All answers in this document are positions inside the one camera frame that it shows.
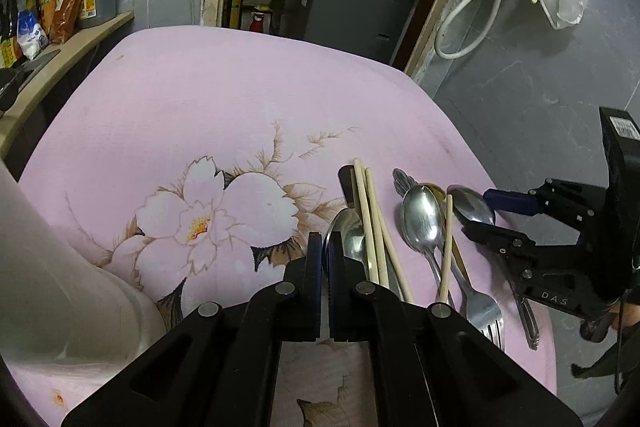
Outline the white plastic utensil holder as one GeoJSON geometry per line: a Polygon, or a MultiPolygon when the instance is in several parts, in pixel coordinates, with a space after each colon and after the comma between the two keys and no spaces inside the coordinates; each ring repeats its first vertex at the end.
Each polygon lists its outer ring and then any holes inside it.
{"type": "Polygon", "coordinates": [[[164,334],[154,303],[62,241],[2,168],[2,357],[127,363],[164,334]]]}

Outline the wooden chopstick crossing spoons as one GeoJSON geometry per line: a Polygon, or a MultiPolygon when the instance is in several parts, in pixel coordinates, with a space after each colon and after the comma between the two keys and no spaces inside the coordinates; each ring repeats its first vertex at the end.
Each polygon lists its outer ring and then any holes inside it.
{"type": "Polygon", "coordinates": [[[438,297],[442,303],[449,303],[449,280],[452,261],[452,208],[454,208],[454,202],[450,194],[446,195],[445,207],[445,243],[442,250],[442,274],[440,274],[438,297]]]}

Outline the wooden chopstick middle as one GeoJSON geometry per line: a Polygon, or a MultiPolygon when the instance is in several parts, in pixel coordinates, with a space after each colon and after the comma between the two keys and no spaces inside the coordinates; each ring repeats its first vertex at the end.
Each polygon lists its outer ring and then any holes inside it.
{"type": "Polygon", "coordinates": [[[378,194],[376,194],[373,173],[370,168],[364,169],[366,176],[366,190],[372,218],[373,242],[375,248],[376,267],[378,268],[378,281],[387,289],[390,289],[390,269],[388,262],[395,273],[400,295],[405,303],[414,303],[413,293],[409,287],[407,277],[400,265],[399,256],[390,237],[386,221],[384,219],[378,194]]]}

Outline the oval steel spoon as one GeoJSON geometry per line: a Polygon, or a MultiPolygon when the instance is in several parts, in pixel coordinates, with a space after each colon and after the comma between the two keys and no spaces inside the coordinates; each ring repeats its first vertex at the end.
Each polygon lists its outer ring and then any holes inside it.
{"type": "Polygon", "coordinates": [[[425,185],[409,188],[400,207],[401,231],[405,242],[430,265],[435,283],[442,283],[442,269],[435,251],[442,246],[442,212],[434,193],[425,185]]]}

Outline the steel fork ornate handle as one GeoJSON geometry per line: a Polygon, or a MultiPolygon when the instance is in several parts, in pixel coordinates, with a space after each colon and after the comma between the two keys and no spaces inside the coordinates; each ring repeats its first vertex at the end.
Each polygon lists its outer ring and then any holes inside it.
{"type": "MultiPolygon", "coordinates": [[[[393,170],[393,179],[396,192],[401,197],[404,197],[409,188],[419,184],[399,168],[393,170]]],[[[443,212],[442,236],[444,236],[444,240],[442,241],[442,246],[438,247],[440,251],[444,249],[445,243],[445,215],[443,212]]],[[[506,349],[504,322],[498,303],[495,302],[494,298],[474,289],[471,283],[468,283],[464,277],[462,277],[462,273],[454,258],[452,258],[451,261],[451,274],[456,279],[464,298],[461,313],[473,326],[495,343],[498,348],[501,350],[506,349]]]]}

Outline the black wok pan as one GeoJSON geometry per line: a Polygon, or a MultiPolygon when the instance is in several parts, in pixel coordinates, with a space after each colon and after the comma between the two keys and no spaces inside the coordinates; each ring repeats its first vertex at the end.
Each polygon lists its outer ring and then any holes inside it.
{"type": "Polygon", "coordinates": [[[41,54],[35,60],[28,61],[17,68],[2,68],[0,70],[1,113],[6,113],[13,106],[20,92],[32,81],[32,78],[59,53],[59,50],[54,50],[41,54]]]}

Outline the steel table knife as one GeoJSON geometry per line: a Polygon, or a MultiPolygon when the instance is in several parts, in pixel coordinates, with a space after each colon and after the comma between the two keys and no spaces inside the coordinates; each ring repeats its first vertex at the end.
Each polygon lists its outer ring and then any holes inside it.
{"type": "MultiPolygon", "coordinates": [[[[358,188],[356,181],[355,168],[353,165],[344,165],[340,169],[338,169],[338,181],[340,181],[341,189],[343,191],[343,195],[345,197],[345,202],[348,208],[354,210],[354,213],[358,216],[358,228],[360,228],[360,245],[352,246],[352,251],[347,251],[347,248],[344,247],[344,254],[346,257],[351,257],[357,260],[360,260],[364,265],[364,271],[368,271],[368,258],[366,253],[366,241],[364,240],[364,232],[363,225],[361,220],[361,211],[358,202],[358,188]]],[[[390,290],[393,291],[397,297],[404,301],[404,295],[402,295],[398,278],[393,268],[393,263],[390,261],[390,255],[385,253],[386,257],[386,265],[387,265],[387,274],[390,279],[390,290]]]]}

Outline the red white bottle on floor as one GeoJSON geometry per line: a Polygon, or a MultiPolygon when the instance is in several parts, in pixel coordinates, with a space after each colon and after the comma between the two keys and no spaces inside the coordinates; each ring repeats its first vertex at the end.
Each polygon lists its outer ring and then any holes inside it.
{"type": "Polygon", "coordinates": [[[259,7],[256,6],[254,11],[252,12],[252,20],[250,21],[250,26],[248,26],[249,31],[259,32],[262,34],[265,29],[265,12],[259,7]]]}

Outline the grey cabinet in backroom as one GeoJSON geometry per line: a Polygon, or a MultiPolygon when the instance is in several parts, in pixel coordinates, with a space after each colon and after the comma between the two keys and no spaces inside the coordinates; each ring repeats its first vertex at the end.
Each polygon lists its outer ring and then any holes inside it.
{"type": "Polygon", "coordinates": [[[388,64],[413,5],[414,0],[293,0],[291,35],[388,64]]]}

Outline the white blue salt bag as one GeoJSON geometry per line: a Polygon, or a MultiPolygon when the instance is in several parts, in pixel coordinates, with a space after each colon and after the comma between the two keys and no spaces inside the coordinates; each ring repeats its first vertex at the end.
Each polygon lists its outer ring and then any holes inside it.
{"type": "Polygon", "coordinates": [[[49,44],[48,37],[33,12],[24,10],[17,17],[17,42],[24,57],[32,61],[49,44]]]}

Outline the orange snack packet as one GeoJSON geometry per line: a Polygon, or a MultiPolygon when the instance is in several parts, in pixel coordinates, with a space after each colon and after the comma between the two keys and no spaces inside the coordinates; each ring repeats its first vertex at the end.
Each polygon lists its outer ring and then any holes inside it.
{"type": "Polygon", "coordinates": [[[58,0],[53,13],[50,40],[54,44],[66,42],[74,32],[82,0],[58,0]]]}

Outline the large round steel spoon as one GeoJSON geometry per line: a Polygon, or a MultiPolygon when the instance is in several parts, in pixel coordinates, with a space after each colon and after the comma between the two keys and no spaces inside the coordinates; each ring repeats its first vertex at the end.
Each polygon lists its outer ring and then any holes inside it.
{"type": "Polygon", "coordinates": [[[366,241],[361,218],[352,208],[341,209],[326,231],[323,252],[326,254],[331,243],[331,235],[337,232],[341,236],[343,254],[346,258],[357,260],[363,265],[364,275],[369,275],[366,241]]]}

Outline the small steel spoon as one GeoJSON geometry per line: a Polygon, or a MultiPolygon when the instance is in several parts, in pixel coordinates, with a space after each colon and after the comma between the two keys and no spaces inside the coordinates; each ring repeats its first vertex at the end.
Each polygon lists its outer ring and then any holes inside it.
{"type": "MultiPolygon", "coordinates": [[[[466,225],[470,221],[482,222],[485,223],[485,225],[496,224],[495,211],[490,209],[483,196],[472,190],[472,188],[465,187],[463,185],[449,185],[447,193],[452,196],[454,213],[459,218],[462,225],[466,225]]],[[[539,346],[540,332],[532,306],[526,298],[518,295],[515,291],[512,277],[509,274],[508,269],[506,269],[506,264],[502,258],[497,257],[497,262],[512,291],[516,307],[518,308],[518,314],[520,314],[528,347],[532,350],[537,350],[539,346]]]]}

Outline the dark sauce bottle yellow label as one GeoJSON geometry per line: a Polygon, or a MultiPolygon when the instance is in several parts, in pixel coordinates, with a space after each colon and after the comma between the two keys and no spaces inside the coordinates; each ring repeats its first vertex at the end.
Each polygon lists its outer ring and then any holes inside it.
{"type": "Polygon", "coordinates": [[[18,67],[25,62],[17,42],[17,0],[6,0],[1,9],[1,53],[5,68],[18,67]]]}

